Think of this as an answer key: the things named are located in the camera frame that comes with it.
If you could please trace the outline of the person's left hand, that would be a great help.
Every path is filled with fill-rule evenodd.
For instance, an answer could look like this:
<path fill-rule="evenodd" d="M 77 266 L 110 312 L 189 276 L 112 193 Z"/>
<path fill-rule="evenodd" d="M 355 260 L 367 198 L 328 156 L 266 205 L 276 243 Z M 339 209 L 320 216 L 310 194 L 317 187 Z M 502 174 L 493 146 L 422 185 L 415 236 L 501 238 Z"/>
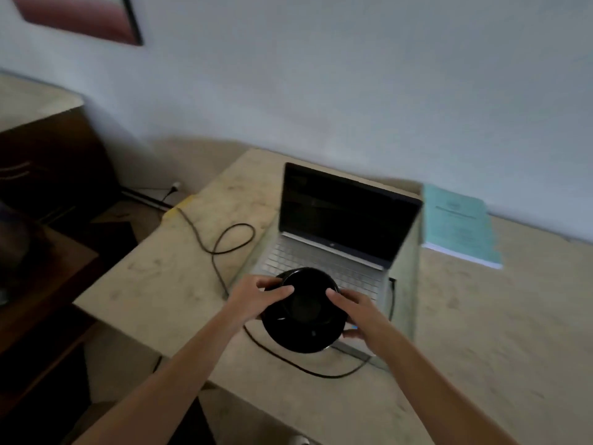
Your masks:
<path fill-rule="evenodd" d="M 245 275 L 233 286 L 222 311 L 234 323 L 243 326 L 271 306 L 266 305 L 262 292 L 282 285 L 281 278 L 275 276 Z"/>

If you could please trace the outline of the dark wooden cabinet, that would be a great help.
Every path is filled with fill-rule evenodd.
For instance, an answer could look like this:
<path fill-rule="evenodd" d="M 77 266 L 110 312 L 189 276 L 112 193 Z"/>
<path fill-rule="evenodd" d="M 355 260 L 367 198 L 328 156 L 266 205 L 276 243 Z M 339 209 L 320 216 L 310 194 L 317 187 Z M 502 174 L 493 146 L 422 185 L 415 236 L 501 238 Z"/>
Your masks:
<path fill-rule="evenodd" d="M 120 195 L 82 96 L 0 72 L 0 441 L 69 430 L 91 405 L 98 324 L 74 300 L 137 244 L 93 223 Z"/>

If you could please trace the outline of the person's right hand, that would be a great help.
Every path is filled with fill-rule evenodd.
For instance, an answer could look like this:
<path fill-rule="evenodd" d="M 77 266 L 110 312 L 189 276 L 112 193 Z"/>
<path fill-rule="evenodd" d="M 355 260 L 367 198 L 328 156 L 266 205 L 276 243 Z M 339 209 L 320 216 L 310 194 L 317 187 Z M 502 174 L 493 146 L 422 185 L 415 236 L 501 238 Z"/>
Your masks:
<path fill-rule="evenodd" d="M 365 294 L 349 289 L 335 291 L 326 289 L 328 299 L 347 314 L 347 322 L 352 327 L 364 331 L 367 339 L 361 339 L 367 347 L 377 353 L 384 333 L 391 327 L 388 319 L 377 309 L 372 300 Z"/>

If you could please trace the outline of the framed wall picture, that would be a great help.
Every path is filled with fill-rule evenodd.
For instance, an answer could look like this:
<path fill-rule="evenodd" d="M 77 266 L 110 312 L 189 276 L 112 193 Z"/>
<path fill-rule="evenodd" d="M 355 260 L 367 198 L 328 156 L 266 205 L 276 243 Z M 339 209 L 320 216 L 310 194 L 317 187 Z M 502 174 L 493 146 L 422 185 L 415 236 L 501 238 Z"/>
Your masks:
<path fill-rule="evenodd" d="M 121 44 L 144 40 L 131 0 L 12 0 L 23 20 Z"/>

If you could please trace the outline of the light blue booklet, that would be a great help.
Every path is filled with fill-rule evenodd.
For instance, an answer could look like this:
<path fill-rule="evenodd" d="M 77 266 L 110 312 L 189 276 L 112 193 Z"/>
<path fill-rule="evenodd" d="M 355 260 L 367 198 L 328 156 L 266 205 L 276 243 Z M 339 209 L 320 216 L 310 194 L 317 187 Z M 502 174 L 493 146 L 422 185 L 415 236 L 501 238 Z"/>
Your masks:
<path fill-rule="evenodd" d="M 423 248 L 502 269 L 492 221 L 485 203 L 431 184 L 422 187 Z"/>

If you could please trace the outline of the person's right forearm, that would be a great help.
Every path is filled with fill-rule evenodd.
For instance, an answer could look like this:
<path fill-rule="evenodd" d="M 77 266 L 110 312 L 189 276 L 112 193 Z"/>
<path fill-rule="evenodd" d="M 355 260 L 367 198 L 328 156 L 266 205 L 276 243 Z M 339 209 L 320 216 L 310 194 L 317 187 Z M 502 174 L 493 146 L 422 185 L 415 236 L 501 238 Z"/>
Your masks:
<path fill-rule="evenodd" d="M 435 445 L 519 445 L 457 390 L 398 330 L 379 334 L 375 353 Z"/>

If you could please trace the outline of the yellow paper piece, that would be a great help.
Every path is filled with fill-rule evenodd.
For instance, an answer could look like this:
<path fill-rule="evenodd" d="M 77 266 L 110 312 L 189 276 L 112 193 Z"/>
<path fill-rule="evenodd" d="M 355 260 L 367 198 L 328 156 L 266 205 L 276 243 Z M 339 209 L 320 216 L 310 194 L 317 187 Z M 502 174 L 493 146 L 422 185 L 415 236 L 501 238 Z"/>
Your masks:
<path fill-rule="evenodd" d="M 167 212 L 164 212 L 163 215 L 161 216 L 161 222 L 165 221 L 168 218 L 172 218 L 173 216 L 175 216 L 175 213 L 178 210 L 185 209 L 185 208 L 191 206 L 195 197 L 196 197 L 196 194 L 192 194 L 192 195 L 186 197 L 185 199 L 183 199 L 182 201 L 180 201 L 179 203 L 177 203 L 176 205 L 174 205 L 174 207 L 172 207 L 172 209 L 169 209 L 169 210 L 167 210 Z"/>

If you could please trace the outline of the black cup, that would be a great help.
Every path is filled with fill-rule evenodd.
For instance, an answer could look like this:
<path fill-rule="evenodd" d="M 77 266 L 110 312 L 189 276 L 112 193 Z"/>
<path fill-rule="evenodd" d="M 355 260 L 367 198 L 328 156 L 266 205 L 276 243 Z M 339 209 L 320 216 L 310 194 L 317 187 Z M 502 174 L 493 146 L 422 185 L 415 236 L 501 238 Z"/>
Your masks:
<path fill-rule="evenodd" d="M 327 324 L 340 317 L 340 309 L 326 295 L 327 289 L 338 290 L 333 278 L 316 268 L 298 268 L 285 272 L 283 286 L 292 286 L 292 294 L 279 303 L 286 318 L 297 323 Z"/>

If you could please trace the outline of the silver laptop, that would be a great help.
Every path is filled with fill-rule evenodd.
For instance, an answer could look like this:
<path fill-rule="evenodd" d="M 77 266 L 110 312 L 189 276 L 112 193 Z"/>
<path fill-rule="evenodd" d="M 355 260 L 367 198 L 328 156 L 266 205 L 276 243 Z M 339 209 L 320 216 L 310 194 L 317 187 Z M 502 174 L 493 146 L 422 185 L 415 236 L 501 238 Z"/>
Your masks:
<path fill-rule="evenodd" d="M 278 226 L 253 270 L 281 278 L 293 269 L 320 269 L 333 278 L 337 291 L 367 295 L 392 319 L 397 284 L 389 270 L 422 207 L 414 194 L 286 163 Z M 388 369 L 360 339 L 341 335 L 331 347 Z"/>

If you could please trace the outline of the person's left forearm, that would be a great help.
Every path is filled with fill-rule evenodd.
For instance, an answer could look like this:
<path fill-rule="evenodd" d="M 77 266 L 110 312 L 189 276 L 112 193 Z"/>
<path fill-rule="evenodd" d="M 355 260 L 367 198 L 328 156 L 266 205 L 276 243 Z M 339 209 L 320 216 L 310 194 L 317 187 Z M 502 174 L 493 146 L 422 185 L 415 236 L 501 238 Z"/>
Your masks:
<path fill-rule="evenodd" d="M 223 308 L 73 445 L 166 445 L 245 320 Z"/>

